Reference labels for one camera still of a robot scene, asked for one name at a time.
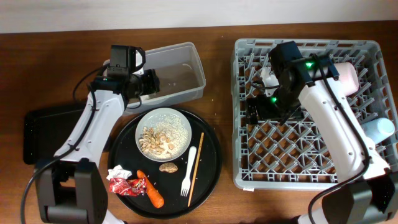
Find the white cup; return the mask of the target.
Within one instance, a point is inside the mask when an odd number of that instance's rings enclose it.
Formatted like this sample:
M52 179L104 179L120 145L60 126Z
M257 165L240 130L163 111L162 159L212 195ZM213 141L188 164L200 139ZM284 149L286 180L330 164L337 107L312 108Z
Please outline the white cup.
M386 140L395 132L394 123L387 118L378 118L361 125L365 135L375 144Z

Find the pink bowl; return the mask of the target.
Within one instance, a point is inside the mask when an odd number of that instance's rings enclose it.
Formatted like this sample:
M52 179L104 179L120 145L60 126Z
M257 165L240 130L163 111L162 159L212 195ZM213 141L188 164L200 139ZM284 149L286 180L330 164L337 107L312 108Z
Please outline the pink bowl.
M349 96L359 89L358 76L352 63L336 63L335 67L339 73L339 81L345 96Z

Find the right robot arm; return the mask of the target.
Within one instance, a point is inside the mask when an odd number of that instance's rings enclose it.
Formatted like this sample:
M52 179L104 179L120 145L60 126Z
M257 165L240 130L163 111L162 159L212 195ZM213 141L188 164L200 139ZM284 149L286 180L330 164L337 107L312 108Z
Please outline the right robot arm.
M297 223L377 223L397 214L397 173L376 152L349 107L358 90L352 64L335 65L326 55L273 52L269 57L278 85L272 96L247 102L246 119L257 124L286 122L300 107L314 120L331 155L338 183L320 192L321 207L308 208Z

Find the red snack wrapper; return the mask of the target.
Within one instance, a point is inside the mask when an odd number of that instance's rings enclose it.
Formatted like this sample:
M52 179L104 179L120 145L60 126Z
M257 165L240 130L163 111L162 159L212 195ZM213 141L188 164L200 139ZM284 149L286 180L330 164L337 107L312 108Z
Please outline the red snack wrapper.
M112 178L109 182L109 191L125 196L138 196L146 193L147 183L144 178L126 180L122 178Z

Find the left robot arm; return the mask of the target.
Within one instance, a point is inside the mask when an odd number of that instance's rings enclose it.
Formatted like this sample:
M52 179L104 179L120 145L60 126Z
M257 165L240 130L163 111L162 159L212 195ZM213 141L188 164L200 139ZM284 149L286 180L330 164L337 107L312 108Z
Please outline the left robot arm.
M39 214L45 223L121 223L108 210L108 193L98 170L103 149L131 98L156 93L155 70L97 76L73 131L52 160L36 163Z

